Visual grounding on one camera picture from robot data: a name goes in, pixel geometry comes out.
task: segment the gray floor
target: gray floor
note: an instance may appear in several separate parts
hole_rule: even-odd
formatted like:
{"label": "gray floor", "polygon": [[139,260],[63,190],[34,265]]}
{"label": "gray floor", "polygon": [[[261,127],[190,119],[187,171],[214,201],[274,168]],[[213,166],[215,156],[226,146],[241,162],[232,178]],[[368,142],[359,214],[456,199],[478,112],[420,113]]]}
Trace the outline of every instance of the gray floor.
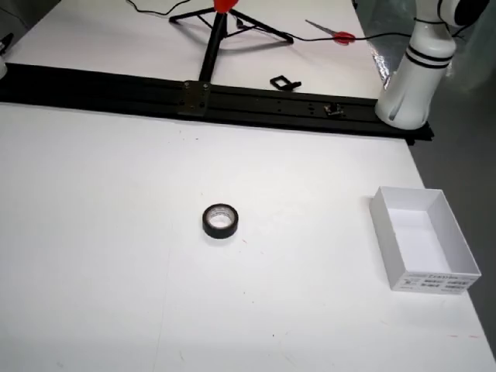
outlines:
{"label": "gray floor", "polygon": [[[359,2],[366,35],[387,31],[410,33],[413,1]],[[464,39],[432,101],[429,122],[436,137],[411,147],[427,188],[441,188],[451,204],[483,277],[470,296],[496,352],[496,4]],[[394,71],[408,39],[388,37],[370,43],[383,76]]]}

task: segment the red scissors handle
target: red scissors handle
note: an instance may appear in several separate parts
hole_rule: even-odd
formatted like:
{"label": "red scissors handle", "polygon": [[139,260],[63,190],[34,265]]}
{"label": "red scissors handle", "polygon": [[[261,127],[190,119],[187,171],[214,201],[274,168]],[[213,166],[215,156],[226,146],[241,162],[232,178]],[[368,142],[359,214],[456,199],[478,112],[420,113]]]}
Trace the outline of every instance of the red scissors handle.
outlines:
{"label": "red scissors handle", "polygon": [[334,42],[340,45],[349,45],[355,42],[355,36],[352,33],[346,33],[344,31],[339,31],[332,35],[333,37],[342,37],[344,39],[335,39]]}

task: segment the red object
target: red object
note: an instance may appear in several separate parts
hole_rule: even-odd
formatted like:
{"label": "red object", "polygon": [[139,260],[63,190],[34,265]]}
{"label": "red object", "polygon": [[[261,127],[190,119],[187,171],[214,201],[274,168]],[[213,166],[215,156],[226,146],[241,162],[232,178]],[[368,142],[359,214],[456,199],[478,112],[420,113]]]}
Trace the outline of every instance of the red object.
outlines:
{"label": "red object", "polygon": [[214,8],[219,13],[227,13],[237,2],[238,0],[214,0]]}
{"label": "red object", "polygon": [[348,39],[336,39],[335,43],[339,45],[350,45],[355,42],[355,36],[352,33],[346,33],[344,31],[334,32],[332,33],[332,37],[347,37]]}

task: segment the roll of tape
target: roll of tape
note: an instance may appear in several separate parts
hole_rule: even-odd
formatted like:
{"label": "roll of tape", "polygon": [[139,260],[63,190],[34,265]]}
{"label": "roll of tape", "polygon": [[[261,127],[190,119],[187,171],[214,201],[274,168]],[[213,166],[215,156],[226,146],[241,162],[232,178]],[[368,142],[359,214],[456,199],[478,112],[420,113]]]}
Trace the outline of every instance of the roll of tape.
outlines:
{"label": "roll of tape", "polygon": [[203,230],[214,239],[226,239],[238,229],[238,212],[227,204],[214,204],[203,213]]}

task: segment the black electrical tape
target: black electrical tape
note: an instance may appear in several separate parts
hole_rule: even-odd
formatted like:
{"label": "black electrical tape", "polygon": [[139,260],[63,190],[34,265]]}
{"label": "black electrical tape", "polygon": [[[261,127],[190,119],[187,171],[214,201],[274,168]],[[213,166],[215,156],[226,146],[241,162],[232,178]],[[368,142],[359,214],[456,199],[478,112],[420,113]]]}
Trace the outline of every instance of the black electrical tape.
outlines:
{"label": "black electrical tape", "polygon": [[[227,226],[218,227],[212,224],[212,219],[218,216],[226,217],[230,223]],[[214,204],[203,213],[203,229],[208,236],[214,239],[226,239],[238,229],[238,212],[227,204]]]}

